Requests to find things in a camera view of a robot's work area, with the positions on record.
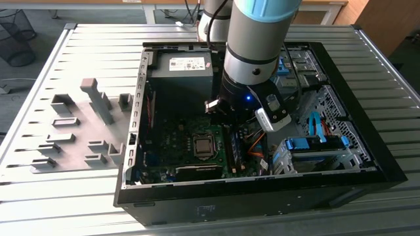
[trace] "circuit board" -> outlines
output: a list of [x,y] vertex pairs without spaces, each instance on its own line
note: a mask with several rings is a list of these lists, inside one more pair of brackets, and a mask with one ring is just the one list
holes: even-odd
[[[155,151],[145,154],[145,168],[141,170],[143,179],[148,183],[167,183],[176,179],[177,168],[217,166],[221,168],[220,178],[256,176],[259,160],[252,157],[244,159],[243,167],[236,168],[232,156],[227,152],[231,147],[231,136],[224,132],[225,127],[211,125],[208,117],[183,120],[163,120],[159,144]],[[241,128],[237,132],[239,142],[249,130]],[[211,145],[211,149],[200,147],[200,143]]]

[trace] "wooden cabinet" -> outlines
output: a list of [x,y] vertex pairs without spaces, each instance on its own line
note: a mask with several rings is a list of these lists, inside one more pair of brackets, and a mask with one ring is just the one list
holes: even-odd
[[357,24],[389,56],[420,23],[419,0],[348,0],[336,25]]

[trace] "motherboard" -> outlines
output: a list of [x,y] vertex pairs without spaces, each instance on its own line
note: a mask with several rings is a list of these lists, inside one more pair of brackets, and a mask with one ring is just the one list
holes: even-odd
[[157,148],[147,151],[141,178],[145,183],[256,176],[257,158],[244,158],[255,137],[255,124],[231,132],[208,117],[163,119]]

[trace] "power supply label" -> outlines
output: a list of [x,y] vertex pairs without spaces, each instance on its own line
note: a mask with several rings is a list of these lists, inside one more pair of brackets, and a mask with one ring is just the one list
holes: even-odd
[[169,71],[205,70],[204,58],[171,58]]

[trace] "black cable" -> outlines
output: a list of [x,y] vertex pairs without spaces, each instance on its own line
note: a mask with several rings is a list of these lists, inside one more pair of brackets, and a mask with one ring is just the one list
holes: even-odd
[[215,21],[215,18],[216,18],[216,16],[217,16],[219,12],[221,11],[224,5],[227,4],[227,2],[228,2],[228,0],[224,0],[224,1],[223,1],[221,5],[219,6],[219,8],[217,8],[217,10],[216,10],[213,16],[211,17],[211,20],[209,20],[208,35],[207,35],[207,43],[208,43],[209,49],[212,49],[212,50],[213,50],[213,46],[212,46],[212,44],[211,44],[211,27],[212,27],[212,23],[213,23],[213,21]]
[[199,7],[196,6],[196,8],[195,8],[195,9],[197,9],[197,16],[196,16],[196,20],[195,20],[192,26],[196,26],[196,23],[197,23],[199,13],[200,13],[200,6],[201,6],[201,1],[199,1]]
[[291,67],[292,67],[292,71],[293,71],[293,76],[295,76],[296,84],[297,84],[297,107],[299,107],[300,98],[301,98],[301,84],[300,84],[300,79],[299,79],[299,76],[297,76],[295,64],[293,64],[293,61],[292,61],[291,52],[289,52],[289,50],[288,50],[285,44],[283,44],[283,47],[284,47],[284,51],[287,51],[287,54],[288,54],[288,58],[289,58],[289,62],[291,62]]
[[191,17],[191,21],[192,21],[192,15],[191,15],[191,12],[189,12],[188,2],[187,2],[187,0],[184,0],[184,2],[185,2],[185,6],[187,6],[187,11],[188,11],[188,14],[189,14],[189,17]]
[[[196,9],[197,9],[197,5],[199,5],[199,4],[196,4],[195,9],[192,10],[193,14],[195,14],[195,11],[196,11]],[[184,16],[184,18],[180,20],[180,22],[183,22],[183,21],[187,19],[188,15],[191,15],[191,11],[189,11],[189,10],[188,10],[188,13],[187,13],[187,15]]]

